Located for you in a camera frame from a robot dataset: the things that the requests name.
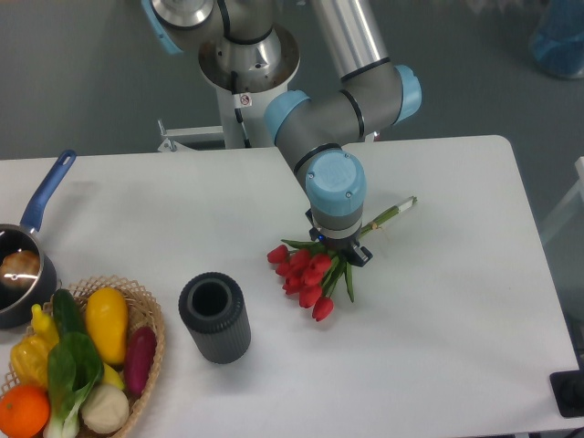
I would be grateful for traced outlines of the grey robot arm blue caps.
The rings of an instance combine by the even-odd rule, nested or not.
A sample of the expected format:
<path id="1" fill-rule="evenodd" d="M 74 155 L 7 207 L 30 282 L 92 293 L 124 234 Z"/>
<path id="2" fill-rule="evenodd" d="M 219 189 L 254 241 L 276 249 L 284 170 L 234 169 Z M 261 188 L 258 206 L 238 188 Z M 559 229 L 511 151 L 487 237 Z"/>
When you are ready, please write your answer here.
<path id="1" fill-rule="evenodd" d="M 228 149 L 279 149 L 305 192 L 312 240 L 354 266 L 367 192 L 360 161 L 346 144 L 411 117 L 421 106 L 414 72 L 394 65 L 366 1 L 316 1 L 312 7 L 341 89 L 315 101 L 292 90 L 299 66 L 294 37 L 269 1 L 146 1 L 143 10 L 164 49 L 192 51 L 215 89 Z"/>

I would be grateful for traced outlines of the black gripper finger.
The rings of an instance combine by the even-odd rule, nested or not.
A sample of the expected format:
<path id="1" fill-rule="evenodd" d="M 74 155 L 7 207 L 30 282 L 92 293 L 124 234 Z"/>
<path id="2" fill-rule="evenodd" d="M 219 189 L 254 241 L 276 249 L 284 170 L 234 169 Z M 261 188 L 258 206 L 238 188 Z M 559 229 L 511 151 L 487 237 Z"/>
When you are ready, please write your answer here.
<path id="1" fill-rule="evenodd" d="M 346 250 L 346 258 L 350 265 L 364 267 L 372 259 L 372 253 L 365 246 L 353 244 Z"/>

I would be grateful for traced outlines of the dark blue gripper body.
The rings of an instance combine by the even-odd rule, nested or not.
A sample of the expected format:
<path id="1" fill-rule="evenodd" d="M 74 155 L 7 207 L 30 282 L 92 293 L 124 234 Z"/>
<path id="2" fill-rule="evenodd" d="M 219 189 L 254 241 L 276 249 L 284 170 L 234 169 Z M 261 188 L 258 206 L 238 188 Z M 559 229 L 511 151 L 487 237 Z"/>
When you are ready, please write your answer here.
<path id="1" fill-rule="evenodd" d="M 359 239 L 362 225 L 362 211 L 334 216 L 311 209 L 305 213 L 311 228 L 308 232 L 311 241 L 323 244 L 327 249 L 343 251 L 351 249 Z"/>

